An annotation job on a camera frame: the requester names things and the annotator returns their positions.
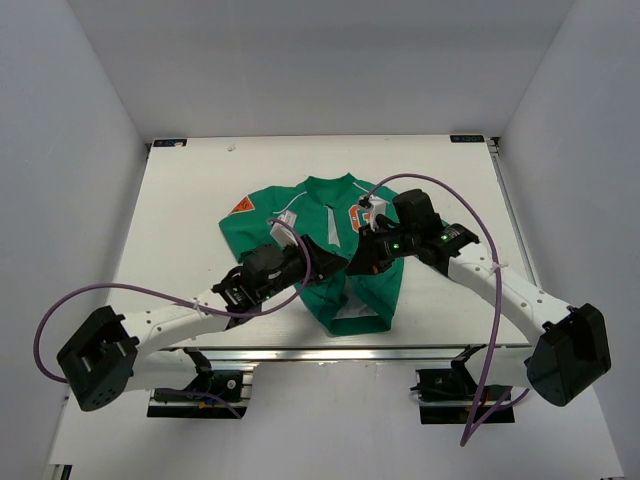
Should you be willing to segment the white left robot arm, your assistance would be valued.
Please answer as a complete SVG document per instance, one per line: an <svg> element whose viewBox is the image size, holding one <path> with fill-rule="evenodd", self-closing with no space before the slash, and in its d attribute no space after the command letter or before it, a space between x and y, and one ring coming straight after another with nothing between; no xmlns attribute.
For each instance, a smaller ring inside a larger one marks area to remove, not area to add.
<svg viewBox="0 0 640 480"><path fill-rule="evenodd" d="M347 264L307 235L286 247L259 246L190 299L169 297L167 306L137 313L119 314L111 306L94 310L58 352L57 362L84 412L125 392L157 387L202 398L211 387L210 363L197 349L178 343L262 316L264 303L280 292L290 287L303 292Z"/></svg>

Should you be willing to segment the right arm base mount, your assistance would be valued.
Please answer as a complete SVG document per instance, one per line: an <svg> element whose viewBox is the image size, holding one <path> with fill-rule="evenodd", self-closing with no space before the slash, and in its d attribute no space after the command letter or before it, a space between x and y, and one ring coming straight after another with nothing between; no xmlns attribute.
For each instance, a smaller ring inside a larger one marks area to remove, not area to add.
<svg viewBox="0 0 640 480"><path fill-rule="evenodd" d="M464 425L471 412L472 401L477 385L468 373L463 373L462 365L471 354L486 349L486 345L467 346L462 353L444 367L427 367L416 370L416 385L410 391L419 404L420 423L422 425ZM480 405L474 421L480 419L500 396L507 391L504 386L484 387ZM515 423L513 407L507 408L511 394L506 397L499 409L485 423Z"/></svg>

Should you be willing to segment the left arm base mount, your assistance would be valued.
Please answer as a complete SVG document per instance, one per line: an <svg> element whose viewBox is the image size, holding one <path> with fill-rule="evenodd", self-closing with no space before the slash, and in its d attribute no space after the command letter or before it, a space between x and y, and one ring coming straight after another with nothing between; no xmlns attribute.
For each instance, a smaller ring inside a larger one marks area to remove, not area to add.
<svg viewBox="0 0 640 480"><path fill-rule="evenodd" d="M214 361L196 348L185 348L194 376L183 388L151 392L148 418L233 419L244 417L256 364Z"/></svg>

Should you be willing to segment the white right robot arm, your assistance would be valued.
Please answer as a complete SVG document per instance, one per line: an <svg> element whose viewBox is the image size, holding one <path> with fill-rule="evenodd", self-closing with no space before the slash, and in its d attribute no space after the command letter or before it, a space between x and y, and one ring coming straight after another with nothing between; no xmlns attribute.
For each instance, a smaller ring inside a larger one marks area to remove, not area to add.
<svg viewBox="0 0 640 480"><path fill-rule="evenodd" d="M358 204L367 223L348 275L381 274L394 260L415 256L495 307L526 338L527 348L472 346L452 360L451 384L459 396L475 398L487 385L515 386L564 407L610 370L600 310L572 306L499 265L472 231L444 224L423 191L396 196L395 219L383 215L381 200L372 195Z"/></svg>

